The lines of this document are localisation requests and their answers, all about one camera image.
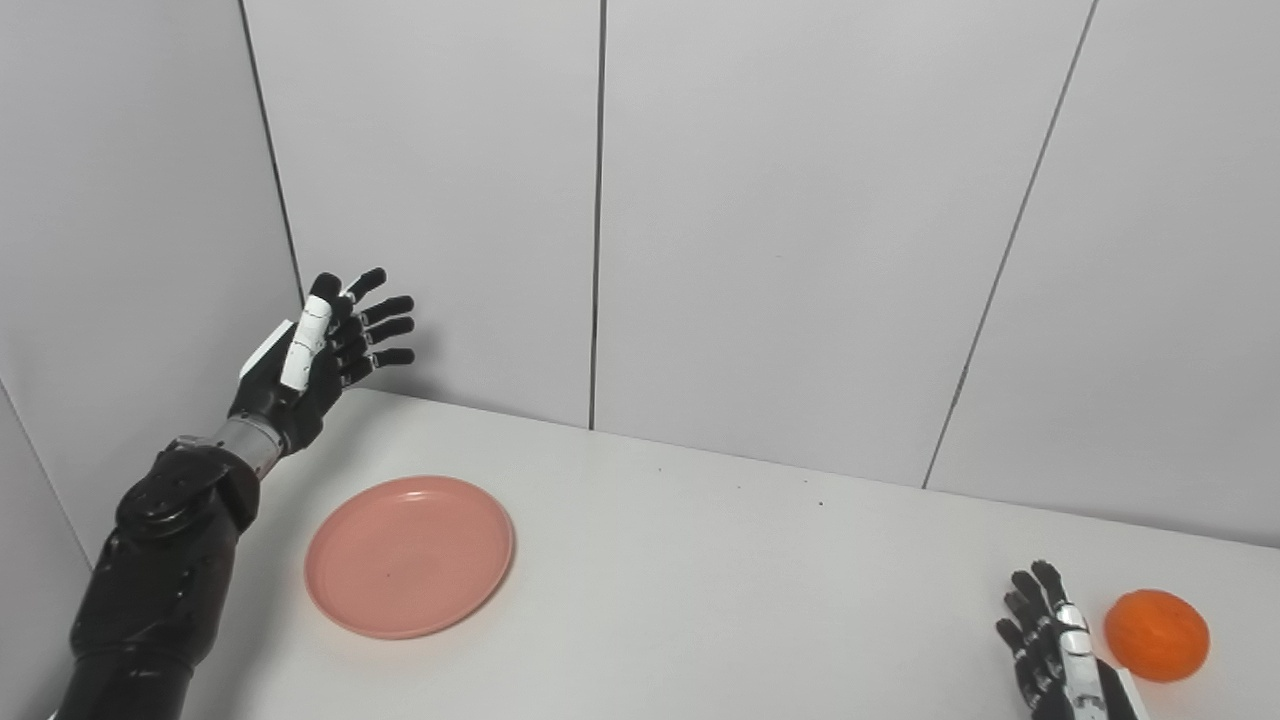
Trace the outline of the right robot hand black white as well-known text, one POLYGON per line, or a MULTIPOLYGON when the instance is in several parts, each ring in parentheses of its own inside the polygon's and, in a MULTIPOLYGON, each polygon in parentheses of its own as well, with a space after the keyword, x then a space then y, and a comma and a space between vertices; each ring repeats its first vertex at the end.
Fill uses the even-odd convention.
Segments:
POLYGON ((1012 657, 1032 719, 1148 719, 1132 674, 1094 651, 1089 623, 1057 568, 1036 560, 1010 577, 995 629, 1012 657))

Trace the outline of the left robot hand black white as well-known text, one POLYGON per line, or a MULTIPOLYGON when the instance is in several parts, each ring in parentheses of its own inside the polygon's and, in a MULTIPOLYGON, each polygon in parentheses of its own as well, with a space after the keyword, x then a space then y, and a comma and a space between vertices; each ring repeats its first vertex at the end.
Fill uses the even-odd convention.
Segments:
POLYGON ((242 366, 229 419, 266 428, 280 456, 307 448, 344 391, 389 366, 408 366, 415 351, 385 347, 411 333, 410 295, 365 304, 387 283, 376 266, 349 283, 317 274, 294 320, 283 322, 242 366))

